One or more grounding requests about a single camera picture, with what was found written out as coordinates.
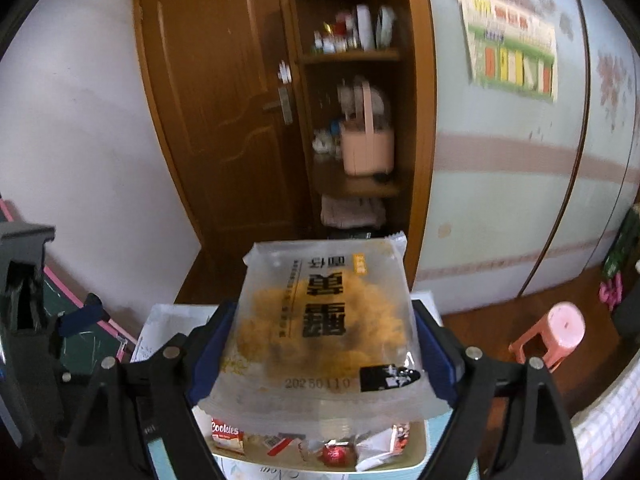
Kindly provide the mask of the brown wooden door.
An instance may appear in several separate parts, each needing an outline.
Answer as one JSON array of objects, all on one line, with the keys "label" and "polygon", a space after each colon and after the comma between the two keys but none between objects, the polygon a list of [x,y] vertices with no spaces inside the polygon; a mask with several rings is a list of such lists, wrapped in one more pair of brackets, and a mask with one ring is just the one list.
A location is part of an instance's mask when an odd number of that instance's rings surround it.
[{"label": "brown wooden door", "polygon": [[136,0],[145,91],[203,246],[238,260],[312,227],[280,0]]}]

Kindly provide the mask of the wooden shelf unit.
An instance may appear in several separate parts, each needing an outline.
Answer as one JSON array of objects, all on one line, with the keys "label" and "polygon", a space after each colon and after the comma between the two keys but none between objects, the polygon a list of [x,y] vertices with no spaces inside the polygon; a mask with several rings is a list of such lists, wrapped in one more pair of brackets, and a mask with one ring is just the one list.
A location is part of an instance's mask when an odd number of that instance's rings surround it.
[{"label": "wooden shelf unit", "polygon": [[374,234],[405,232],[416,280],[434,168],[431,0],[282,0],[316,230],[326,201],[380,200]]}]

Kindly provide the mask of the green chalkboard pink frame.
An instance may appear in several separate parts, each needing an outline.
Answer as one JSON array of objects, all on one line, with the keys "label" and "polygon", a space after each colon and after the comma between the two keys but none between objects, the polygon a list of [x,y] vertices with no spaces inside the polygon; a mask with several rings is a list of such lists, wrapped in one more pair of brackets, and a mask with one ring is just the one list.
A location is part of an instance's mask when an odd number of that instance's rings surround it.
[{"label": "green chalkboard pink frame", "polygon": [[1,205],[1,376],[11,352],[24,344],[51,352],[62,367],[89,375],[105,358],[125,361],[136,340],[121,328],[93,294],[79,298],[46,263],[53,226],[12,217]]}]

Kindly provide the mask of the colourful wall poster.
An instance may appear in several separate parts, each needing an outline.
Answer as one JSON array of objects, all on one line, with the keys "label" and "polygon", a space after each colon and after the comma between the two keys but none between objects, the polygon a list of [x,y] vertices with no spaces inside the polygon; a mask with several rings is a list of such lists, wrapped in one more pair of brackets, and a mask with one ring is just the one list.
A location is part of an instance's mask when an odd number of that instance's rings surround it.
[{"label": "colourful wall poster", "polygon": [[558,93],[555,28],[540,17],[533,1],[457,2],[472,83],[554,102]]}]

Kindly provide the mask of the clear bag orange biscuits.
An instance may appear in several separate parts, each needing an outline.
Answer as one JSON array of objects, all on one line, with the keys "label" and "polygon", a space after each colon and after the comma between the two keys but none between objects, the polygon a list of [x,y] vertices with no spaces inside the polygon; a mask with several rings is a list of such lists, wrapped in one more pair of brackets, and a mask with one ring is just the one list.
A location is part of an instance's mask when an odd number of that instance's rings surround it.
[{"label": "clear bag orange biscuits", "polygon": [[332,439],[445,413],[428,377],[402,234],[258,243],[198,407],[249,434]]}]

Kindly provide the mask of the red white cookies packet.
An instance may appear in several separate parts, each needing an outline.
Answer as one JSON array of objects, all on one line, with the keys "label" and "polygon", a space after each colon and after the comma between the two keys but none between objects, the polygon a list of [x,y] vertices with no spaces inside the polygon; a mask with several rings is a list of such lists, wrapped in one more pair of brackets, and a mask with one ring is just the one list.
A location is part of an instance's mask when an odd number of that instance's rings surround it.
[{"label": "red white cookies packet", "polygon": [[242,431],[216,418],[212,419],[212,440],[220,450],[239,455],[245,454]]}]

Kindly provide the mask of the small red snack packet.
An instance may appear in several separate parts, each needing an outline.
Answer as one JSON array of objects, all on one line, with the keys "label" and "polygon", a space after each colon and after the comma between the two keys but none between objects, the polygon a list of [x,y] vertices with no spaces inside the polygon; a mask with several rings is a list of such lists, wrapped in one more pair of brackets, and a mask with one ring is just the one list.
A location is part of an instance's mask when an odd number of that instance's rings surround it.
[{"label": "small red snack packet", "polygon": [[349,442],[328,442],[319,452],[320,462],[329,468],[352,469],[357,463],[354,446]]}]

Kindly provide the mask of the folded pink towels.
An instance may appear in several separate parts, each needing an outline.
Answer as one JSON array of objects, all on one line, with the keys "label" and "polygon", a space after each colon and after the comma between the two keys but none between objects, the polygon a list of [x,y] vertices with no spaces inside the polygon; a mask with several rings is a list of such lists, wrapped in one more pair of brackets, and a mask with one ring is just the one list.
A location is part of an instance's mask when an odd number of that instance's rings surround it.
[{"label": "folded pink towels", "polygon": [[386,211],[382,200],[378,198],[334,198],[323,195],[320,219],[328,228],[379,228],[386,221]]}]

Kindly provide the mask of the pink plastic stool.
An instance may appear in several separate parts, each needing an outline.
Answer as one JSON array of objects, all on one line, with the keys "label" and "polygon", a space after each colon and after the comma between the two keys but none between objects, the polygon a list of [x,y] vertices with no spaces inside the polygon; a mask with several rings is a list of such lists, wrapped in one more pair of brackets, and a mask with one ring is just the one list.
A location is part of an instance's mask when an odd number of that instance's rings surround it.
[{"label": "pink plastic stool", "polygon": [[586,323],[582,312],[568,301],[555,304],[532,327],[509,344],[509,351],[516,362],[524,364],[527,356],[524,347],[539,336],[546,352],[541,357],[544,365],[554,372],[570,356],[585,337]]}]

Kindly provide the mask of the white plastic storage bin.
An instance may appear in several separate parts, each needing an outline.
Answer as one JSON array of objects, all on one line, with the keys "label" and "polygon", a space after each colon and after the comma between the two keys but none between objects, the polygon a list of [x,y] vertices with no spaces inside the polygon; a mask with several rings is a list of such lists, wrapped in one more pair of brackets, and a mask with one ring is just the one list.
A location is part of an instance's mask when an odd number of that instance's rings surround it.
[{"label": "white plastic storage bin", "polygon": [[413,478],[426,463],[425,422],[350,440],[300,440],[247,434],[194,408],[198,429],[229,479]]}]

